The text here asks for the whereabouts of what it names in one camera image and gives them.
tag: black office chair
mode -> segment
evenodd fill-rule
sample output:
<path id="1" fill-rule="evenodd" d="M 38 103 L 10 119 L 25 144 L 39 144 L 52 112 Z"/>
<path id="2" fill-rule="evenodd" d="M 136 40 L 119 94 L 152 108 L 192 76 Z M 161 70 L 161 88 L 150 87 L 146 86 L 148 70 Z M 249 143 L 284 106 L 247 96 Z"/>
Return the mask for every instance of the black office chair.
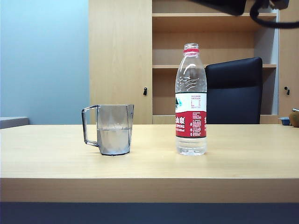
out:
<path id="1" fill-rule="evenodd" d="M 259 57 L 208 65 L 207 123 L 259 124 L 262 69 Z"/>

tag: plastic bottle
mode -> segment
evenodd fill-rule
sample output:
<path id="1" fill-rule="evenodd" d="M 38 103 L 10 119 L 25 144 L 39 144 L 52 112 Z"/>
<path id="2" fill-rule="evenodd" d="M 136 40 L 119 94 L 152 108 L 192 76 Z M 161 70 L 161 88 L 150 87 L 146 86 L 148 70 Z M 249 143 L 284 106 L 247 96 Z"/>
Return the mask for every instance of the plastic bottle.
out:
<path id="1" fill-rule="evenodd" d="M 182 155 L 206 152 L 206 73 L 199 46 L 184 46 L 176 78 L 176 148 Z"/>

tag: cup handle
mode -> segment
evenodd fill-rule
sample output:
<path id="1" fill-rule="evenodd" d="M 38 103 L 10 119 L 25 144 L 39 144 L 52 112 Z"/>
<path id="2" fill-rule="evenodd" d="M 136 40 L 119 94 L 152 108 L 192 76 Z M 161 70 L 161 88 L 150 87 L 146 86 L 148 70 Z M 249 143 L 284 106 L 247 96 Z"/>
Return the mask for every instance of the cup handle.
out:
<path id="1" fill-rule="evenodd" d="M 84 142 L 85 142 L 86 144 L 88 144 L 88 145 L 96 146 L 96 147 L 99 146 L 98 143 L 97 143 L 97 141 L 90 141 L 90 140 L 87 139 L 87 128 L 86 128 L 86 115 L 85 115 L 85 112 L 86 112 L 86 111 L 89 111 L 89 110 L 91 110 L 91 109 L 98 109 L 98 108 L 99 108 L 98 105 L 89 106 L 89 107 L 84 108 L 84 109 L 82 110 L 82 113 L 81 113 L 81 115 L 82 115 L 82 124 L 83 124 Z"/>

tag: black handle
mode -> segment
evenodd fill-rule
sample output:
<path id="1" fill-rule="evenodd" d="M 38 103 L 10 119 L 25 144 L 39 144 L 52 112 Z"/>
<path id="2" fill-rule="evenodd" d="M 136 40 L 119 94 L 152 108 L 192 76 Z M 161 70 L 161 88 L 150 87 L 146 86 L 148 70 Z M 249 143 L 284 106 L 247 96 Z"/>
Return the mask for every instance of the black handle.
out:
<path id="1" fill-rule="evenodd" d="M 145 88 L 143 89 L 143 94 L 144 94 L 145 96 L 146 96 L 146 94 L 148 94 L 148 88 L 145 87 Z"/>
<path id="2" fill-rule="evenodd" d="M 286 94 L 289 96 L 290 95 L 290 90 L 287 86 L 285 86 L 285 90 L 287 90 Z"/>

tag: water level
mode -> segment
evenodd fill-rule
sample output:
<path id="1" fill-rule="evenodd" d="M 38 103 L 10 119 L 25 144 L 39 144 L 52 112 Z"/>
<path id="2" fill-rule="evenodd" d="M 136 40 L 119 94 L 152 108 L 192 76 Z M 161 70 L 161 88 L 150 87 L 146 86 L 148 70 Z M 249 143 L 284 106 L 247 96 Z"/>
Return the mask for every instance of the water level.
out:
<path id="1" fill-rule="evenodd" d="M 99 128 L 98 140 L 102 154 L 117 155 L 130 151 L 132 128 Z"/>

